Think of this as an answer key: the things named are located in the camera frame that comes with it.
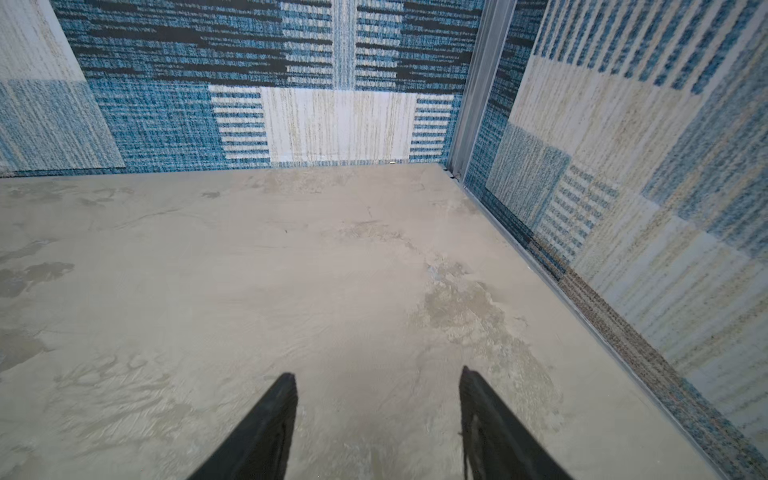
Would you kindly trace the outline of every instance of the blue stripe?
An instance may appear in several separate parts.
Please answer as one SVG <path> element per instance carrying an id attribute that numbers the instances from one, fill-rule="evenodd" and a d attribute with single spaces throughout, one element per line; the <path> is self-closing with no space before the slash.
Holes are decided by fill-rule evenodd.
<path id="1" fill-rule="evenodd" d="M 574 0 L 570 0 L 568 2 L 568 8 L 565 9 L 565 15 L 563 15 L 563 21 L 560 22 L 560 28 L 558 28 L 558 35 L 554 39 L 554 44 L 552 45 L 552 49 L 549 51 L 549 59 L 552 60 L 554 58 L 554 54 L 558 50 L 558 46 L 560 45 L 560 39 L 563 36 L 563 31 L 565 30 L 565 24 L 568 23 L 568 20 L 571 18 L 571 9 L 574 7 Z"/>
<path id="2" fill-rule="evenodd" d="M 598 10 L 598 14 L 594 17 L 594 23 L 592 24 L 592 28 L 589 29 L 589 35 L 587 35 L 587 41 L 584 43 L 584 47 L 581 48 L 581 53 L 578 56 L 578 60 L 576 61 L 577 66 L 582 66 L 584 64 L 584 61 L 587 59 L 587 53 L 589 53 L 589 48 L 592 46 L 592 41 L 594 40 L 594 36 L 598 33 L 598 29 L 600 28 L 601 23 L 603 22 L 603 17 L 605 16 L 605 11 L 608 8 L 608 0 L 603 0 L 603 3 L 600 4 L 600 9 Z"/>
<path id="3" fill-rule="evenodd" d="M 688 77 L 690 77 L 691 72 L 693 72 L 696 66 L 699 65 L 701 58 L 704 56 L 704 52 L 707 50 L 707 47 L 710 46 L 712 40 L 714 40 L 715 35 L 717 35 L 717 31 L 720 30 L 720 27 L 723 26 L 723 23 L 725 23 L 728 15 L 730 14 L 730 11 L 733 10 L 734 6 L 736 6 L 736 0 L 725 0 L 725 2 L 723 2 L 723 4 L 720 6 L 720 10 L 717 11 L 717 15 L 715 15 L 715 19 L 712 21 L 712 24 L 707 29 L 707 31 L 704 32 L 704 35 L 701 37 L 701 40 L 699 40 L 698 45 L 696 45 L 696 49 L 692 54 L 690 54 L 688 61 L 685 62 L 685 65 L 683 65 L 683 68 L 680 70 L 680 74 L 672 84 L 672 88 L 675 90 L 680 90 L 685 85 L 685 82 L 688 81 Z"/>
<path id="4" fill-rule="evenodd" d="M 242 93 L 242 94 L 239 94 L 239 93 L 235 93 L 235 92 L 232 92 L 232 91 L 222 91 L 222 92 L 218 92 L 218 91 L 212 91 L 210 94 L 211 94 L 211 95 L 213 95 L 214 97 L 227 97 L 227 98 L 243 98 L 243 97 L 245 97 L 245 98 L 261 98 L 261 94 L 260 94 L 260 93 L 256 93 L 256 92 L 250 92 L 250 91 L 249 91 L 249 92 L 247 92 L 247 93 Z"/>
<path id="5" fill-rule="evenodd" d="M 549 28 L 549 20 L 552 16 L 552 10 L 554 10 L 554 2 L 552 2 L 549 5 L 549 8 L 547 8 L 547 16 L 544 19 L 544 26 L 541 28 L 541 33 L 538 36 L 536 49 L 534 50 L 533 55 L 538 55 L 538 53 L 541 51 L 541 44 L 544 43 L 544 36 L 547 34 L 547 29 Z"/>
<path id="6" fill-rule="evenodd" d="M 432 121 L 432 120 L 448 121 L 449 118 L 450 117 L 420 117 L 420 116 L 417 116 L 417 117 L 414 117 L 413 119 L 416 120 L 416 121 Z"/>
<path id="7" fill-rule="evenodd" d="M 266 145 L 266 141 L 249 141 L 249 142 L 238 142 L 238 143 L 235 143 L 235 145 Z"/>
<path id="8" fill-rule="evenodd" d="M 667 81 L 667 77 L 669 76 L 674 66 L 677 64 L 677 59 L 680 58 L 680 53 L 694 37 L 696 30 L 699 28 L 699 24 L 704 19 L 704 16 L 707 14 L 707 10 L 709 10 L 711 5 L 712 0 L 703 0 L 701 2 L 701 5 L 699 5 L 699 8 L 696 10 L 694 17 L 690 20 L 690 22 L 688 22 L 688 26 L 685 28 L 685 30 L 683 30 L 683 34 L 681 35 L 680 40 L 677 42 L 677 45 L 675 45 L 674 50 L 672 53 L 670 53 L 670 56 L 667 57 L 667 63 L 664 64 L 664 69 L 656 77 L 656 80 L 654 80 L 654 85 L 660 87 L 664 84 L 665 81 Z"/>
<path id="9" fill-rule="evenodd" d="M 739 36 L 741 35 L 742 30 L 744 30 L 746 24 L 750 22 L 758 6 L 760 6 L 759 0 L 751 0 L 746 4 L 744 10 L 742 10 L 739 14 L 739 18 L 736 20 L 736 23 L 733 25 L 733 28 L 731 28 L 731 30 L 728 32 L 728 35 L 726 35 L 723 43 L 720 44 L 720 47 L 717 48 L 715 55 L 712 57 L 712 60 L 710 60 L 710 63 L 707 65 L 704 71 L 701 72 L 699 79 L 690 89 L 694 94 L 700 94 L 703 92 L 704 88 L 710 83 L 710 79 L 713 75 L 715 75 L 715 72 L 723 63 L 723 60 L 725 60 L 725 57 L 728 55 L 730 49 L 739 40 Z"/>
<path id="10" fill-rule="evenodd" d="M 432 105 L 452 105 L 452 100 L 427 100 L 424 98 L 419 98 L 416 100 L 417 104 L 432 104 Z"/>
<path id="11" fill-rule="evenodd" d="M 549 29 L 549 33 L 547 33 L 547 41 L 544 43 L 544 47 L 541 50 L 542 57 L 547 56 L 547 51 L 549 51 L 549 45 L 552 42 L 552 35 L 554 35 L 555 26 L 558 23 L 558 20 L 560 19 L 560 14 L 563 12 L 563 5 L 565 5 L 565 0 L 560 0 L 560 5 L 558 5 L 558 10 L 554 13 L 554 18 L 552 19 L 552 28 Z"/>
<path id="12" fill-rule="evenodd" d="M 589 7 L 587 7 L 587 13 L 584 14 L 584 20 L 581 22 L 581 27 L 578 29 L 578 33 L 576 34 L 576 40 L 574 41 L 574 46 L 571 47 L 571 53 L 568 54 L 567 62 L 568 64 L 572 64 L 574 62 L 574 58 L 576 57 L 576 51 L 578 50 L 578 46 L 581 43 L 581 39 L 584 37 L 584 33 L 587 31 L 587 26 L 589 25 L 589 19 L 592 18 L 592 13 L 594 13 L 594 7 L 598 4 L 598 0 L 591 0 L 589 2 Z"/>
<path id="13" fill-rule="evenodd" d="M 225 137 L 266 137 L 265 131 L 248 131 L 248 132 L 224 132 Z"/>
<path id="14" fill-rule="evenodd" d="M 636 6 L 637 0 L 630 0 L 629 6 L 627 6 L 627 11 L 625 11 L 624 16 L 621 17 L 621 22 L 619 23 L 619 26 L 614 33 L 614 37 L 611 39 L 611 44 L 608 45 L 608 50 L 605 51 L 603 63 L 600 64 L 598 71 L 602 72 L 607 70 L 608 64 L 611 63 L 611 57 L 614 55 L 614 50 L 616 50 L 616 47 L 619 45 L 619 38 L 624 33 L 624 29 L 627 27 L 629 19 L 632 16 L 632 12 L 634 12 L 634 8 Z"/>
<path id="15" fill-rule="evenodd" d="M 597 63 L 598 57 L 600 56 L 600 51 L 603 49 L 603 44 L 605 43 L 605 40 L 608 38 L 608 34 L 611 33 L 611 28 L 613 28 L 614 26 L 614 22 L 616 21 L 616 16 L 619 14 L 619 7 L 621 7 L 621 2 L 617 2 L 616 5 L 614 5 L 614 7 L 611 9 L 611 13 L 609 14 L 607 20 L 605 21 L 605 26 L 603 27 L 603 33 L 600 35 L 598 44 L 594 48 L 594 52 L 592 53 L 592 58 L 589 59 L 587 68 L 594 68 L 594 64 Z"/>
<path id="16" fill-rule="evenodd" d="M 438 114 L 450 111 L 448 108 L 416 108 L 417 114 Z"/>
<path id="17" fill-rule="evenodd" d="M 576 13 L 574 13 L 574 21 L 571 22 L 571 26 L 568 27 L 568 33 L 565 35 L 565 40 L 563 41 L 563 48 L 560 50 L 560 55 L 558 55 L 558 61 L 563 61 L 565 52 L 568 50 L 568 46 L 571 43 L 571 37 L 573 36 L 574 31 L 576 30 L 576 21 L 581 17 L 581 10 L 584 9 L 584 2 L 585 0 L 579 0 L 578 5 L 576 6 Z"/>
<path id="18" fill-rule="evenodd" d="M 255 155 L 255 154 L 270 154 L 270 150 L 267 148 L 266 150 L 227 150 L 224 151 L 225 154 L 231 155 L 231 154 L 249 154 L 249 155 Z M 234 158 L 229 160 L 243 160 L 242 158 Z"/>
<path id="19" fill-rule="evenodd" d="M 248 122 L 247 124 L 219 124 L 219 128 L 226 128 L 226 127 L 263 127 L 263 122 Z"/>
<path id="20" fill-rule="evenodd" d="M 264 118 L 264 114 L 251 114 L 251 113 L 230 113 L 228 111 L 222 112 L 220 114 L 215 114 L 216 118 Z"/>
<path id="21" fill-rule="evenodd" d="M 441 160 L 443 158 L 443 154 L 440 155 L 411 155 L 408 157 L 408 162 L 410 163 L 423 163 L 424 161 L 435 161 L 435 160 Z"/>
<path id="22" fill-rule="evenodd" d="M 632 45 L 634 44 L 635 38 L 640 34 L 640 30 L 643 28 L 643 23 L 645 23 L 645 19 L 648 17 L 648 14 L 650 13 L 650 7 L 653 5 L 654 0 L 645 0 L 645 3 L 643 4 L 642 10 L 640 10 L 640 14 L 637 16 L 637 20 L 635 20 L 634 26 L 632 27 L 632 30 L 629 32 L 629 36 L 627 37 L 627 41 L 624 43 L 624 47 L 621 49 L 621 53 L 619 54 L 619 58 L 616 59 L 616 62 L 614 63 L 614 67 L 611 69 L 611 74 L 616 75 L 621 70 L 621 66 L 624 64 L 624 60 L 627 59 L 627 55 L 629 55 L 629 51 L 632 49 Z M 648 28 L 645 31 L 645 36 L 643 38 L 643 41 L 646 41 L 645 45 L 647 45 L 648 42 L 650 42 L 651 37 L 653 36 L 653 32 L 656 31 L 656 27 L 659 25 L 658 22 L 661 20 L 661 15 L 664 13 L 664 10 L 667 9 L 667 5 L 669 4 L 669 0 L 664 0 L 664 3 L 659 8 L 659 11 L 654 16 L 654 19 L 651 21 L 651 24 L 648 25 Z M 637 56 L 638 53 L 640 53 L 640 49 L 635 52 L 635 58 L 639 61 L 640 58 Z"/>
<path id="23" fill-rule="evenodd" d="M 326 20 L 328 22 L 331 22 L 333 20 L 331 18 L 330 13 L 295 12 L 292 10 L 281 10 L 280 16 L 289 20 L 293 20 L 293 19 L 306 20 L 308 18 L 313 18 L 316 20 Z"/>
<path id="24" fill-rule="evenodd" d="M 667 47 L 667 44 L 672 40 L 672 37 L 674 37 L 675 32 L 677 31 L 677 26 L 680 24 L 680 21 L 683 19 L 683 16 L 688 11 L 688 8 L 690 7 L 692 0 L 683 0 L 677 7 L 677 11 L 672 16 L 672 19 L 669 22 L 669 25 L 667 25 L 667 28 L 664 30 L 664 33 L 661 34 L 661 39 L 659 40 L 659 43 L 654 48 L 653 53 L 650 54 L 650 57 L 648 58 L 648 61 L 645 63 L 645 68 L 643 69 L 642 73 L 640 73 L 640 81 L 646 81 L 648 77 L 650 77 L 650 73 L 654 70 L 654 67 L 656 66 L 656 63 L 659 62 L 659 58 L 661 58 L 661 54 L 664 53 L 664 49 Z M 660 13 L 664 13 L 667 9 L 667 3 L 665 2 L 662 5 L 662 9 L 660 10 Z M 641 44 L 642 53 L 645 53 L 645 49 L 647 48 L 646 39 L 643 39 L 643 43 Z M 631 72 L 634 72 L 634 68 L 639 64 L 641 60 L 641 56 L 638 57 L 635 55 L 637 62 L 633 59 L 633 64 L 630 66 L 630 70 L 627 71 L 628 75 L 625 75 L 627 78 L 631 77 Z"/>
<path id="25" fill-rule="evenodd" d="M 377 27 L 391 27 L 391 28 L 400 28 L 402 26 L 402 22 L 392 22 L 390 20 L 380 20 L 373 18 L 357 18 L 357 25 L 375 25 Z M 366 36 L 373 36 L 377 35 L 379 32 L 377 31 L 367 31 Z"/>

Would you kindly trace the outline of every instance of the floor stain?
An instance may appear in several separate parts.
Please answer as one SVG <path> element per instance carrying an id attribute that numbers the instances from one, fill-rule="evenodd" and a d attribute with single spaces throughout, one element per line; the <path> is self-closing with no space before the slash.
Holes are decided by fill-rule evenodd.
<path id="1" fill-rule="evenodd" d="M 416 248 L 411 240 L 405 237 L 400 230 L 393 230 L 386 223 L 378 220 L 368 220 L 365 222 L 353 222 L 345 225 L 337 232 L 343 239 L 370 239 L 379 242 L 402 242 L 411 250 Z"/>
<path id="2" fill-rule="evenodd" d="M 0 372 L 43 353 L 45 345 L 20 329 L 0 329 Z"/>
<path id="3" fill-rule="evenodd" d="M 372 423 L 355 422 L 350 432 L 340 438 L 327 439 L 322 445 L 313 445 L 309 461 L 300 459 L 302 468 L 293 477 L 297 480 L 310 478 L 335 478 L 336 480 L 402 480 L 423 478 L 421 473 L 408 472 L 398 455 L 399 443 L 387 436 Z M 292 455 L 301 457 L 298 452 Z"/>
<path id="4" fill-rule="evenodd" d="M 462 199 L 451 198 L 449 200 L 438 200 L 430 202 L 433 207 L 444 208 L 447 213 L 458 215 L 477 215 L 480 214 L 480 210 L 475 205 L 475 202 L 467 197 Z"/>
<path id="5" fill-rule="evenodd" d="M 250 186 L 265 194 L 321 194 L 329 187 L 344 187 L 352 172 L 329 175 L 316 170 L 270 170 Z"/>
<path id="6" fill-rule="evenodd" d="M 169 373 L 137 356 L 102 356 L 55 382 L 47 409 L 58 411 L 60 433 L 76 439 L 76 456 L 152 439 L 173 442 L 198 415 L 173 398 Z"/>
<path id="7" fill-rule="evenodd" d="M 17 464 L 10 472 L 0 477 L 0 480 L 35 480 L 43 478 L 44 471 L 41 459 L 30 455 L 23 463 Z"/>
<path id="8" fill-rule="evenodd" d="M 13 250 L 8 253 L 4 253 L 0 255 L 0 263 L 5 263 L 9 260 L 13 260 L 16 258 L 23 258 L 23 257 L 29 257 L 30 255 L 35 255 L 42 247 L 45 247 L 49 243 L 55 242 L 56 239 L 50 239 L 50 240 L 35 240 L 34 242 L 27 243 L 22 248 L 18 250 Z"/>
<path id="9" fill-rule="evenodd" d="M 61 278 L 74 269 L 74 264 L 45 262 L 28 266 L 24 270 L 0 270 L 0 296 L 13 298 L 41 282 Z"/>
<path id="10" fill-rule="evenodd" d="M 60 201 L 64 193 L 74 189 L 74 185 L 59 181 L 31 182 L 9 188 L 7 197 L 13 200 L 23 199 L 31 204 L 50 204 Z"/>
<path id="11" fill-rule="evenodd" d="M 115 200 L 126 200 L 134 191 L 128 187 L 99 188 L 78 198 L 86 207 L 104 207 L 104 204 Z"/>
<path id="12" fill-rule="evenodd" d="M 525 342 L 509 333 L 505 313 L 485 285 L 468 278 L 458 263 L 431 265 L 427 271 L 432 285 L 412 321 L 437 329 L 449 342 L 484 359 L 490 365 L 486 380 L 534 435 L 557 431 L 561 396 L 547 368 Z"/>

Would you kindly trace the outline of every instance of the striped pattern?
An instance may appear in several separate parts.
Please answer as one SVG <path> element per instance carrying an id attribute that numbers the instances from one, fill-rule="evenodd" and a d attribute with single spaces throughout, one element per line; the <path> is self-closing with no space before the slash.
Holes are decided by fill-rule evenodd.
<path id="1" fill-rule="evenodd" d="M 571 164 L 552 191 L 535 232 L 565 263 L 570 263 L 616 197 L 618 190 Z"/>
<path id="2" fill-rule="evenodd" d="M 125 162 L 125 170 L 104 173 L 227 167 L 206 85 L 124 79 L 88 86 Z"/>
<path id="3" fill-rule="evenodd" d="M 397 89 L 405 4 L 357 0 L 355 85 L 369 90 Z"/>
<path id="4" fill-rule="evenodd" d="M 268 164 L 270 149 L 259 87 L 209 85 L 210 103 L 230 168 Z"/>
<path id="5" fill-rule="evenodd" d="M 0 2 L 0 176 L 123 166 L 48 0 Z"/>
<path id="6" fill-rule="evenodd" d="M 553 0 L 466 178 L 731 478 L 768 478 L 767 15 Z"/>
<path id="7" fill-rule="evenodd" d="M 553 0 L 535 54 L 701 94 L 760 3 Z"/>
<path id="8" fill-rule="evenodd" d="M 280 2 L 286 84 L 329 88 L 333 85 L 333 20 L 325 3 Z"/>
<path id="9" fill-rule="evenodd" d="M 453 95 L 418 95 L 409 161 L 445 161 L 446 136 L 453 116 Z"/>

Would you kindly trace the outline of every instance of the blue patterned wall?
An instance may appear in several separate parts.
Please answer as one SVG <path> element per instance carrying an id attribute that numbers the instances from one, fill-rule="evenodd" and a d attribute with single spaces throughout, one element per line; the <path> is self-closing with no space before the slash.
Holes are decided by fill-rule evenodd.
<path id="1" fill-rule="evenodd" d="M 465 180 L 731 478 L 768 478 L 766 13 L 519 2 Z"/>
<path id="2" fill-rule="evenodd" d="M 46 0 L 19 3 L 51 8 Z M 55 17 L 41 31 L 63 30 L 61 50 L 80 82 L 65 117 L 81 115 L 108 134 L 76 141 L 68 126 L 22 121 L 17 110 L 0 121 L 13 136 L 0 137 L 7 175 L 445 162 L 482 13 L 482 0 L 52 6 Z M 10 22 L 28 21 L 7 13 Z M 22 55 L 44 43 L 14 32 L 0 41 Z M 47 55 L 50 63 L 63 54 Z M 13 77 L 20 94 L 59 103 L 61 94 L 43 97 L 40 85 L 24 84 L 34 75 Z M 23 140 L 37 131 L 23 128 L 46 130 L 45 149 L 68 154 L 39 155 Z M 292 139 L 288 130 L 313 135 Z M 377 137 L 384 134 L 398 140 L 385 145 Z"/>

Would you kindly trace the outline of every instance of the gray floor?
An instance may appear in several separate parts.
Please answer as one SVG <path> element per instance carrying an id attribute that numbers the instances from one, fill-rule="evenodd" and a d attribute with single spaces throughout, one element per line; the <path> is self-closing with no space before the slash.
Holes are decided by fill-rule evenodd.
<path id="1" fill-rule="evenodd" d="M 435 165 L 0 180 L 0 478 L 185 478 L 283 371 L 288 478 L 462 477 L 479 370 L 575 478 L 716 478 Z"/>

